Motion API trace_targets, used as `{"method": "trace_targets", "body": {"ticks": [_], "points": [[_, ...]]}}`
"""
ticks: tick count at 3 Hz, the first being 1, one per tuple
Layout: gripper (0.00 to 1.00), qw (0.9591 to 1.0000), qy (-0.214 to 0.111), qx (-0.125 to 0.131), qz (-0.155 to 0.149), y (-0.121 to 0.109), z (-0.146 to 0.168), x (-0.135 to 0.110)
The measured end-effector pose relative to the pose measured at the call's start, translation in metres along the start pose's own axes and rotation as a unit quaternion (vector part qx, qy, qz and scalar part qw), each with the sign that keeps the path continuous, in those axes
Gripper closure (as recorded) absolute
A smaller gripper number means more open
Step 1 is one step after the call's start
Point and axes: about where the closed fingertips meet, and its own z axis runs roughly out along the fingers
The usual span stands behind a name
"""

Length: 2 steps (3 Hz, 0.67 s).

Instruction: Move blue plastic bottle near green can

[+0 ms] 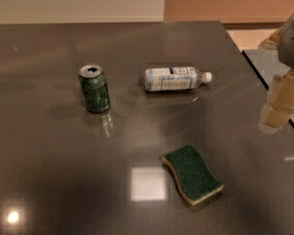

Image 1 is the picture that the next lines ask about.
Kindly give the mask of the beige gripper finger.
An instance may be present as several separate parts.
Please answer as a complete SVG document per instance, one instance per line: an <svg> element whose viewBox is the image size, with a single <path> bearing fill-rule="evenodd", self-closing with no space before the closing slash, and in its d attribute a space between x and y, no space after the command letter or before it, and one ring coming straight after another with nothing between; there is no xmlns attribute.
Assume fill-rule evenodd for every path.
<svg viewBox="0 0 294 235"><path fill-rule="evenodd" d="M294 115L294 70L275 75L269 85L267 101L258 123L265 134L274 134Z"/></svg>
<svg viewBox="0 0 294 235"><path fill-rule="evenodd" d="M278 46L280 34L281 34L281 28L278 28L276 31L274 31L270 36L268 36L259 44L259 48L265 49L265 50L276 50Z"/></svg>

